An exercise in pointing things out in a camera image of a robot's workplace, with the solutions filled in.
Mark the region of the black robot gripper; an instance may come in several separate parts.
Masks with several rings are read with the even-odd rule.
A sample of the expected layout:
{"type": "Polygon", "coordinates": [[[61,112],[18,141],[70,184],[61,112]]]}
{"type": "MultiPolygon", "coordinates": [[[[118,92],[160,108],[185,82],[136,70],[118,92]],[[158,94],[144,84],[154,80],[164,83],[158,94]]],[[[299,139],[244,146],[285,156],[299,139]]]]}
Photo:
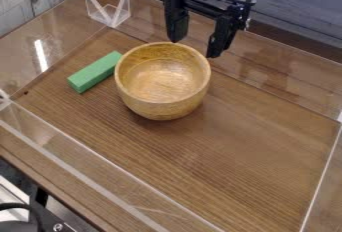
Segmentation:
{"type": "Polygon", "coordinates": [[[217,18],[213,33],[208,39],[206,58],[217,58],[228,49],[236,30],[244,30],[249,20],[251,7],[256,0],[164,0],[166,36],[178,42],[188,32],[188,10],[202,16],[217,18]]]}

